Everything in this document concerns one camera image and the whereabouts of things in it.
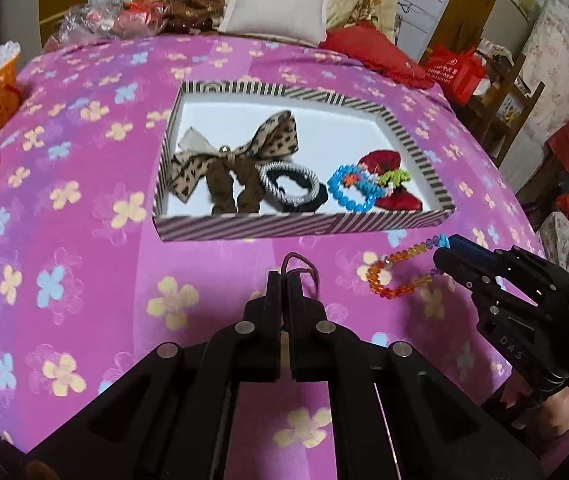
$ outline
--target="box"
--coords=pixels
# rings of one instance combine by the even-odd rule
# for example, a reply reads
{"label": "box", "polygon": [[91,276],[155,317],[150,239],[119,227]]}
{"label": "box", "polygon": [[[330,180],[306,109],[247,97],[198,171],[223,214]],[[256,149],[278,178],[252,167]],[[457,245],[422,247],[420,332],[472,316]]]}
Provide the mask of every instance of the box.
{"label": "box", "polygon": [[[264,120],[283,109],[291,110],[297,123],[299,150],[292,156],[293,162],[314,171],[325,184],[342,164],[357,164],[373,150],[395,150],[401,154],[401,168],[412,174],[405,187],[423,202],[423,211],[374,208],[348,212],[330,196],[316,213],[282,213],[263,200],[260,212],[255,214],[211,216],[212,203],[204,179],[186,203],[170,191],[171,158],[187,129],[195,128],[213,146],[233,149],[251,139]],[[287,184],[282,184],[284,189],[295,192]],[[235,198],[241,190],[235,182]],[[345,194],[363,201],[356,190],[348,189]],[[427,158],[393,114],[379,104],[279,84],[189,81],[178,92],[162,144],[153,222],[160,238],[168,242],[428,227],[442,223],[454,211],[451,196]]]}

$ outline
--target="screw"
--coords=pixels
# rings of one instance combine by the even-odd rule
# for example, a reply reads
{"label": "screw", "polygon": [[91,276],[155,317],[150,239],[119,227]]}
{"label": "screw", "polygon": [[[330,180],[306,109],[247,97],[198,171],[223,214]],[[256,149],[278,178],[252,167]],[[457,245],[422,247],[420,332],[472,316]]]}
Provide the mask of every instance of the screw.
{"label": "screw", "polygon": [[173,343],[164,343],[158,347],[158,355],[169,359],[178,353],[178,346]]}
{"label": "screw", "polygon": [[394,343],[391,347],[393,353],[398,355],[399,357],[409,357],[413,352],[413,348],[409,343],[405,343],[404,341],[398,341]]}
{"label": "screw", "polygon": [[316,323],[316,330],[322,334],[330,334],[336,331],[336,325],[325,319]]}
{"label": "screw", "polygon": [[250,334],[256,326],[250,321],[239,321],[234,328],[239,334]]}

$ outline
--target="striped box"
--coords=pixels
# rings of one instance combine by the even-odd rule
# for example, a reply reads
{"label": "striped box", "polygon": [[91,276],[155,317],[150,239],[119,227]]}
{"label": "striped box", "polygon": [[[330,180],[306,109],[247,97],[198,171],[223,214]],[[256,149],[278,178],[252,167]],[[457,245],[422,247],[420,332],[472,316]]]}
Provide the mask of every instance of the striped box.
{"label": "striped box", "polygon": [[[162,214],[171,175],[170,136],[177,120],[180,100],[189,93],[235,93],[261,96],[284,97],[310,100],[334,106],[353,108],[381,118],[391,133],[405,147],[431,187],[439,203],[436,210],[420,211],[370,211],[362,213],[277,213],[236,214],[221,216],[165,216]],[[174,240],[219,240],[230,238],[285,237],[302,235],[323,235],[333,233],[355,233],[363,231],[385,231],[436,226],[455,211],[451,196],[445,189],[436,171],[417,147],[411,136],[385,107],[333,92],[295,88],[279,84],[246,81],[188,81],[182,84],[174,104],[173,113],[167,125],[156,192],[153,202],[153,222],[165,242]]]}

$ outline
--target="bow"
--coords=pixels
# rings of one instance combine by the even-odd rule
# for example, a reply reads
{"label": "bow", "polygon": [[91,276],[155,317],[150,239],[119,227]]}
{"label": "bow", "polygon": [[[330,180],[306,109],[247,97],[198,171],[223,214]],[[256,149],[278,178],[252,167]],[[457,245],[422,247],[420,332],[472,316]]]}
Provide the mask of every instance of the bow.
{"label": "bow", "polygon": [[193,128],[184,133],[178,147],[182,151],[171,161],[171,187],[177,197],[186,202],[217,158],[226,158],[231,164],[237,156],[253,158],[257,162],[280,159],[298,151],[298,135],[291,110],[283,110],[268,118],[247,144],[235,150],[229,146],[216,150]]}

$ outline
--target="brown hair tie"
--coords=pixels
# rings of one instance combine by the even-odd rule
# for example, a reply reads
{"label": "brown hair tie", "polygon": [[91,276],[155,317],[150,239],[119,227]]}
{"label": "brown hair tie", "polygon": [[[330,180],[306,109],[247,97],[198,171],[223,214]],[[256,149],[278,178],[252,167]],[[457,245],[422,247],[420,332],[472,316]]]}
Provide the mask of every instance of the brown hair tie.
{"label": "brown hair tie", "polygon": [[[233,170],[238,182],[245,187],[238,195],[238,208],[233,199]],[[228,158],[218,158],[209,164],[206,183],[213,200],[212,215],[223,213],[257,213],[260,201],[264,198],[264,188],[255,160],[239,156],[233,162]]]}

